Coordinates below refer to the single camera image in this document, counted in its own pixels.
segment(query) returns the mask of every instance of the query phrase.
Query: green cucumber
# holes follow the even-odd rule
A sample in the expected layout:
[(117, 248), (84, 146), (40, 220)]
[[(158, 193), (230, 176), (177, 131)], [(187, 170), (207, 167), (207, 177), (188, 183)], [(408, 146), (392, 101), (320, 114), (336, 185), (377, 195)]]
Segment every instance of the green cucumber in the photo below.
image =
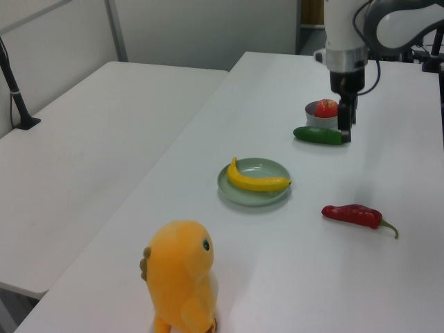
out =
[(296, 139), (315, 144), (341, 145), (343, 143), (341, 132), (330, 128), (304, 126), (296, 128), (293, 134)]

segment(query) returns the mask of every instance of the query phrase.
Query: red apple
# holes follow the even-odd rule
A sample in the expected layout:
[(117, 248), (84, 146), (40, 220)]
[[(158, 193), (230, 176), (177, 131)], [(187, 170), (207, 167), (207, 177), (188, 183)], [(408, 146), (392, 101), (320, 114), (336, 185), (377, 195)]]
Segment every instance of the red apple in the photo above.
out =
[(332, 118), (337, 115), (338, 103), (332, 99), (321, 99), (314, 110), (314, 116), (318, 118)]

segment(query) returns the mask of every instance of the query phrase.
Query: plate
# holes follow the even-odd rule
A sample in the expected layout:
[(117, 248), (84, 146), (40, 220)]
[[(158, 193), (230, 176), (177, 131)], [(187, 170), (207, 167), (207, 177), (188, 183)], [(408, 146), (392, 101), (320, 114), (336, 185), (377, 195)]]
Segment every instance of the plate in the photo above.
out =
[[(230, 165), (227, 165), (222, 169), (217, 178), (217, 184), (221, 192), (228, 199), (240, 205), (268, 205), (283, 197), (290, 188), (290, 186), (288, 186), (282, 191), (272, 192), (256, 192), (240, 189), (228, 180), (227, 169), (229, 166)], [(240, 173), (248, 177), (285, 177), (291, 179), (290, 173), (281, 164), (265, 158), (244, 158), (237, 160), (237, 169)]]

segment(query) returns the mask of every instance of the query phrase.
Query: yellow plush toy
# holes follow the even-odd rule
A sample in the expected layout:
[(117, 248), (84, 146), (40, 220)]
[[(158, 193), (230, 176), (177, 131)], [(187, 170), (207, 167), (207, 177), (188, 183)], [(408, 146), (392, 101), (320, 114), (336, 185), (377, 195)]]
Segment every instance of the yellow plush toy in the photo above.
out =
[(195, 221), (173, 221), (153, 236), (140, 261), (155, 308), (154, 332), (214, 333), (213, 244)]

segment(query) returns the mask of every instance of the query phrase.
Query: white wall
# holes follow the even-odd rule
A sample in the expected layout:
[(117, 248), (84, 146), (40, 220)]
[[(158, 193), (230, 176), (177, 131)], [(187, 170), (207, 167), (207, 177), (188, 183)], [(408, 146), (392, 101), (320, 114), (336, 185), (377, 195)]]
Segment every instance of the white wall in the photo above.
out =
[[(2, 39), (30, 114), (105, 63), (117, 60), (105, 0), (70, 1), (5, 33)], [(0, 71), (0, 137), (9, 131), (9, 89)]]
[(300, 0), (110, 0), (128, 60), (231, 70), (245, 51), (294, 54)]
[(0, 35), (68, 1), (71, 0), (2, 0), (0, 1)]

